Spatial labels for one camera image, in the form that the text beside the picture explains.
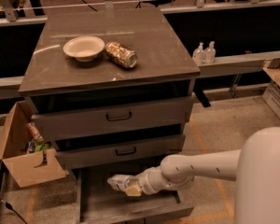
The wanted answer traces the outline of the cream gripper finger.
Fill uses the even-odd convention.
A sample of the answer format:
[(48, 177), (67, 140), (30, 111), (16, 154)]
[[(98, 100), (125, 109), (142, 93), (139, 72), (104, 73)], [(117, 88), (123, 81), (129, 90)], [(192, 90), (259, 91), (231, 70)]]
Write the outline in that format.
[(139, 197), (142, 195), (142, 190), (137, 184), (131, 185), (124, 192), (129, 196), (129, 197)]

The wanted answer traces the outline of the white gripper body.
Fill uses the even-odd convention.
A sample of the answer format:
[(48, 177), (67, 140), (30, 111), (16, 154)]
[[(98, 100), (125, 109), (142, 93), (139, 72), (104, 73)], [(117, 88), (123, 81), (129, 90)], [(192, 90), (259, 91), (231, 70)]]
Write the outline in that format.
[(136, 176), (140, 189), (146, 195), (153, 195), (161, 190), (176, 190), (177, 185), (166, 178), (160, 166), (151, 167)]

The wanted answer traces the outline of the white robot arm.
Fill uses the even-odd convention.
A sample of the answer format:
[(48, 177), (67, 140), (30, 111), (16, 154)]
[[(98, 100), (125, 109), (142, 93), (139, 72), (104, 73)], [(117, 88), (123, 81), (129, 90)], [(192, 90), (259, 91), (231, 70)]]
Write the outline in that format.
[(280, 224), (280, 127), (252, 134), (238, 150), (169, 155), (135, 177), (129, 196), (184, 188), (194, 176), (236, 182), (234, 224)]

